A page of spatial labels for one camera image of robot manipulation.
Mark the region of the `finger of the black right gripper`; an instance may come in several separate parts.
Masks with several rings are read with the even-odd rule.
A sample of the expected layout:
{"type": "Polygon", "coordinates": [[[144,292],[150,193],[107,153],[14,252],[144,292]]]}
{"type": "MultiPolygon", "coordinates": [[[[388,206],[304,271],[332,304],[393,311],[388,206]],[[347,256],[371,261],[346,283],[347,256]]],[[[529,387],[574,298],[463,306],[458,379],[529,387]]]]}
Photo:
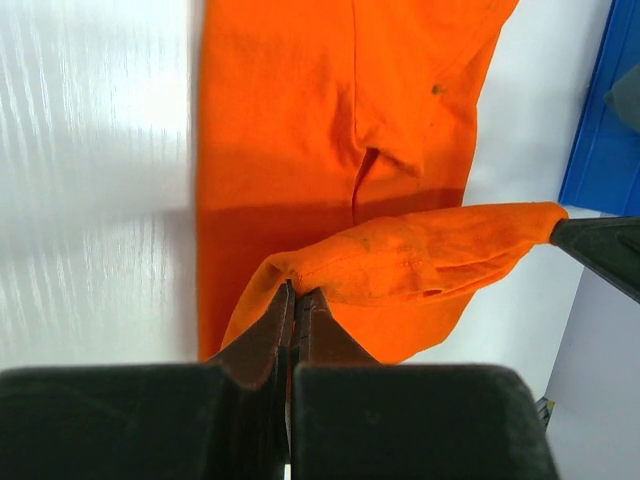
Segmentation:
{"type": "Polygon", "coordinates": [[[561,220],[550,241],[639,302],[639,217],[561,220]]]}

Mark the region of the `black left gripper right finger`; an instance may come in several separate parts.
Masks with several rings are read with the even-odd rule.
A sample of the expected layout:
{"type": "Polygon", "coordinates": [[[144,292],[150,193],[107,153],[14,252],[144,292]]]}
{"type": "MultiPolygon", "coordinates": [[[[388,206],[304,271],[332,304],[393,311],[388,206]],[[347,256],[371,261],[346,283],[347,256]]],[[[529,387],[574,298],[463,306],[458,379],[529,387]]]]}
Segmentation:
{"type": "Polygon", "coordinates": [[[320,291],[296,308],[296,479],[554,479],[532,395],[498,365],[384,365],[320,291]]]}

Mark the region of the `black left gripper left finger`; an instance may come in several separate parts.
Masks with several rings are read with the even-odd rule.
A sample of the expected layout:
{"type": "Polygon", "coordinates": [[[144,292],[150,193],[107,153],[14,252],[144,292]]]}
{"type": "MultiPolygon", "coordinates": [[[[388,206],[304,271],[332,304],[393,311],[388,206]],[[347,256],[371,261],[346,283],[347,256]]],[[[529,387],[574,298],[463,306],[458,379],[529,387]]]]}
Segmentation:
{"type": "Polygon", "coordinates": [[[289,458],[281,285],[203,363],[22,368],[1,376],[5,479],[279,479],[289,458]]]}

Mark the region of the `orange t shirt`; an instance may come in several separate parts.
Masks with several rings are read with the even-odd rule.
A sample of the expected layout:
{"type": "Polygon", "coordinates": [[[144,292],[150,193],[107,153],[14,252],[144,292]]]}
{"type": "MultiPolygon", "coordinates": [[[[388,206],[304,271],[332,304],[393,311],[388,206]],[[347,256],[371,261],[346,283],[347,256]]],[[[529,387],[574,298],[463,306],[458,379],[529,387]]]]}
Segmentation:
{"type": "Polygon", "coordinates": [[[512,1],[210,1],[196,174],[199,357],[291,281],[376,360],[443,342],[549,241],[550,202],[464,206],[512,1]]]}

